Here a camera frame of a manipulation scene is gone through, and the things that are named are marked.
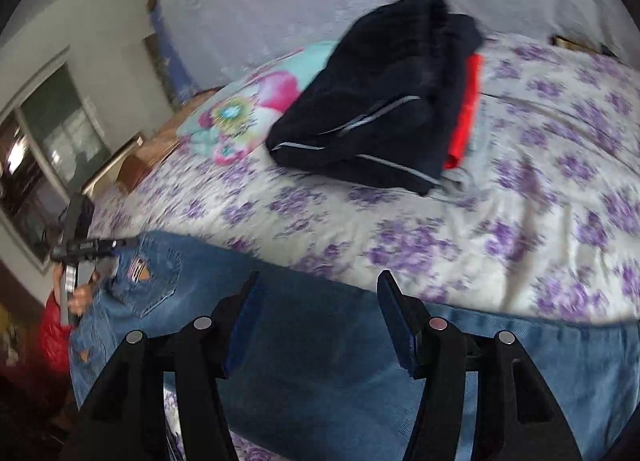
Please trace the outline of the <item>person's left hand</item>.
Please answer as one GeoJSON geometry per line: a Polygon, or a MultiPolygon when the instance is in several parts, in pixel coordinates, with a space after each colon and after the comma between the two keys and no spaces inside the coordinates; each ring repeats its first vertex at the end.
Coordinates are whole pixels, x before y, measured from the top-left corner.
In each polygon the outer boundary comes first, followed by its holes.
{"type": "Polygon", "coordinates": [[[89,281],[85,285],[79,285],[73,294],[67,296],[66,302],[61,301],[63,292],[62,282],[64,280],[65,268],[62,264],[56,263],[53,269],[53,295],[55,303],[61,309],[62,314],[71,314],[81,317],[88,311],[92,304],[93,294],[96,291],[100,280],[100,274],[94,270],[89,281]]]}

